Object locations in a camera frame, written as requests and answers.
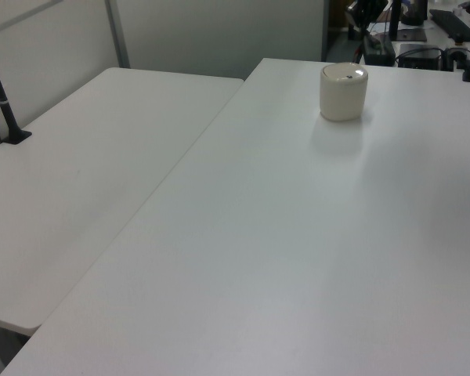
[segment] desk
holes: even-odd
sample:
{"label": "desk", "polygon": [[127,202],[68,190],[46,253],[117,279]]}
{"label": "desk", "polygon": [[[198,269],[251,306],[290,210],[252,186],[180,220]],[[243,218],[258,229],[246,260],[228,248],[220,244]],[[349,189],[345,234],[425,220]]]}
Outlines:
{"label": "desk", "polygon": [[[449,4],[448,2],[446,4],[439,3],[429,3],[428,4],[428,10],[430,9],[441,9],[441,10],[447,10],[452,12],[453,8],[457,8],[457,4]],[[459,16],[460,20],[462,20],[468,27],[470,27],[470,14],[466,13],[466,11],[462,11],[461,16]],[[422,45],[436,45],[437,47],[441,49],[447,49],[447,48],[453,48],[453,47],[459,47],[454,44],[454,40],[449,38],[448,34],[437,24],[435,24],[432,21],[432,15],[428,13],[428,21],[425,21],[426,24],[431,24],[433,25],[433,28],[425,29],[426,37],[427,37],[427,42],[409,42],[409,43],[414,43],[414,44],[422,44]],[[393,42],[393,48],[395,49],[396,56],[399,55],[400,53],[400,45],[402,45],[404,42]],[[462,48],[466,48],[470,50],[470,42],[466,42],[461,46]]]}
{"label": "desk", "polygon": [[0,145],[0,326],[31,335],[239,89],[109,69]]}
{"label": "desk", "polygon": [[333,123],[323,66],[263,60],[3,376],[470,375],[470,85]]}

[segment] white table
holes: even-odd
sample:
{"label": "white table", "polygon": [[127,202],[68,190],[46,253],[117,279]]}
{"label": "white table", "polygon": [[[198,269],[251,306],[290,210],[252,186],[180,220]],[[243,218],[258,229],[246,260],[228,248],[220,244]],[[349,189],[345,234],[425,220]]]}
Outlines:
{"label": "white table", "polygon": [[239,89],[109,69],[0,146],[0,326],[31,335]]}
{"label": "white table", "polygon": [[3,376],[470,375],[470,84],[332,123],[323,66],[263,60]]}

